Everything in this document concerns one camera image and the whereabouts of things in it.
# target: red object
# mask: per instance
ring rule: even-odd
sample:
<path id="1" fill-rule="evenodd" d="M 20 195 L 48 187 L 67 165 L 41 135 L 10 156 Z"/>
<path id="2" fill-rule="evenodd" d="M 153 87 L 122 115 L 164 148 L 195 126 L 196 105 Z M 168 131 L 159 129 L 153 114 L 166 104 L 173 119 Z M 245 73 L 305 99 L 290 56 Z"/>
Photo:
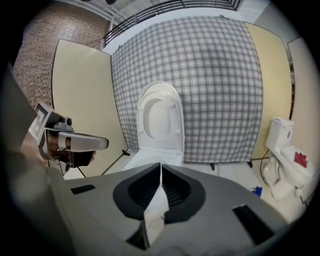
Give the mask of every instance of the red object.
<path id="1" fill-rule="evenodd" d="M 294 161 L 296 163 L 298 163 L 299 165 L 303 166 L 304 168 L 307 168 L 306 158 L 307 158 L 307 156 L 302 153 L 295 152 L 295 154 L 294 154 Z"/>

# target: brick wall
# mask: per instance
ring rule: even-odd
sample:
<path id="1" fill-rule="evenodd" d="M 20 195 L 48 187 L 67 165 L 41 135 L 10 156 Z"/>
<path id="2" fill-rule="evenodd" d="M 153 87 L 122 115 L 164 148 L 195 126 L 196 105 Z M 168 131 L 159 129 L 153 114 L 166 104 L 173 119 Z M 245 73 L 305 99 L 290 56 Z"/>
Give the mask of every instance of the brick wall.
<path id="1" fill-rule="evenodd" d="M 39 100 L 52 106 L 51 77 L 59 39 L 102 50 L 109 22 L 81 7 L 52 2 L 39 12 L 23 33 L 22 46 L 13 67 L 29 103 Z"/>

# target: toilet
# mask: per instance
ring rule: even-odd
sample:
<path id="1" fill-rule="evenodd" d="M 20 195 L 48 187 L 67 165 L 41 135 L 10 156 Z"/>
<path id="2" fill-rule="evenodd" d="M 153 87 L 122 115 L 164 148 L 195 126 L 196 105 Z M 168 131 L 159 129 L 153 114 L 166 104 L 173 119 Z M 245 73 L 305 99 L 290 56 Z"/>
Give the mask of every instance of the toilet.
<path id="1" fill-rule="evenodd" d="M 141 92 L 136 113 L 139 151 L 124 167 L 150 163 L 182 166 L 185 152 L 184 114 L 177 90 L 154 81 Z"/>
<path id="2" fill-rule="evenodd" d="M 293 192 L 301 196 L 301 188 L 309 184 L 318 174 L 308 157 L 296 146 L 290 145 L 294 122 L 284 118 L 273 118 L 266 147 L 271 151 L 268 164 L 262 170 L 262 177 L 276 200 Z M 295 161 L 296 154 L 305 157 L 305 165 Z"/>

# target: toilet tank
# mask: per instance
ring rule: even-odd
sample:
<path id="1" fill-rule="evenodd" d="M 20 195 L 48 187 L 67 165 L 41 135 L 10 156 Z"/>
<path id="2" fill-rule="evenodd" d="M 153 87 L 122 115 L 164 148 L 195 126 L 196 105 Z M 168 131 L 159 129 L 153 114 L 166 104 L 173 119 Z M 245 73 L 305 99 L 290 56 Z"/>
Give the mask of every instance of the toilet tank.
<path id="1" fill-rule="evenodd" d="M 282 149 L 290 145 L 295 123 L 285 118 L 274 117 L 271 120 L 271 128 L 266 140 L 266 147 L 273 152 L 273 149 Z"/>

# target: checkered fabric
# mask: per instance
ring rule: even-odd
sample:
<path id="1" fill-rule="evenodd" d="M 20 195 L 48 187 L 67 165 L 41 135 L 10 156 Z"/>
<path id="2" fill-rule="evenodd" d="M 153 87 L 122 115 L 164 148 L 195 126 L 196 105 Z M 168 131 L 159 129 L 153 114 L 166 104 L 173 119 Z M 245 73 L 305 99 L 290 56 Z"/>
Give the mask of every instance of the checkered fabric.
<path id="1" fill-rule="evenodd" d="M 139 94 L 162 80 L 181 97 L 186 162 L 250 161 L 261 123 L 263 86 L 257 52 L 242 21 L 200 16 L 157 23 L 120 46 L 111 64 L 130 149 L 139 150 Z"/>

